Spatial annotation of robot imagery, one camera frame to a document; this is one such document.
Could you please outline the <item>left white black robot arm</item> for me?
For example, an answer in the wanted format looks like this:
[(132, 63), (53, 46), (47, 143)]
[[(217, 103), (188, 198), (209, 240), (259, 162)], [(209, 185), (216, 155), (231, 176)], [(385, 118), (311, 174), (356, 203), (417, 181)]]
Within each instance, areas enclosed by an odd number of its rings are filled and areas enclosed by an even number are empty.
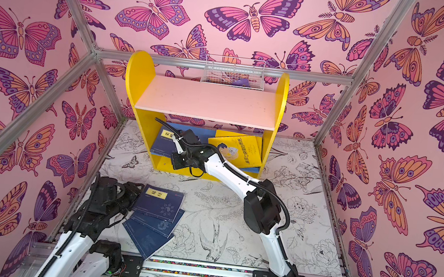
[(96, 175), (87, 200), (69, 218), (49, 257), (34, 277), (100, 277), (123, 269), (119, 242), (100, 238), (116, 225), (111, 219), (128, 215), (138, 201), (143, 184), (119, 182)]

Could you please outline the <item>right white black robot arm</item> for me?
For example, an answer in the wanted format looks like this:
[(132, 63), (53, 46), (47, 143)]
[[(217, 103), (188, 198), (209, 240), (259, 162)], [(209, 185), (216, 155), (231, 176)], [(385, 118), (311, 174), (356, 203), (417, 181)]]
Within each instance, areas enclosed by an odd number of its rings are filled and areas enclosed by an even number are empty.
[(291, 217), (272, 182), (247, 175), (222, 155), (217, 144), (201, 143), (191, 130), (178, 131), (158, 117), (155, 120), (172, 134), (176, 147), (170, 157), (173, 169), (197, 168), (218, 179), (241, 198), (243, 220), (260, 236), (267, 253), (267, 277), (302, 277), (286, 253), (281, 232), (288, 229)]

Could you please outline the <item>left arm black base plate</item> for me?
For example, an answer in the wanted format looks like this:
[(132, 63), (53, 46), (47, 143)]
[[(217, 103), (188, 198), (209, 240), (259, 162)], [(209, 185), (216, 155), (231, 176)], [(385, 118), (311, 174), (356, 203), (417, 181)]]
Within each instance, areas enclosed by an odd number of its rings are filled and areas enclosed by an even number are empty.
[(143, 269), (144, 259), (141, 256), (123, 254), (121, 266), (116, 274), (118, 277), (139, 277)]

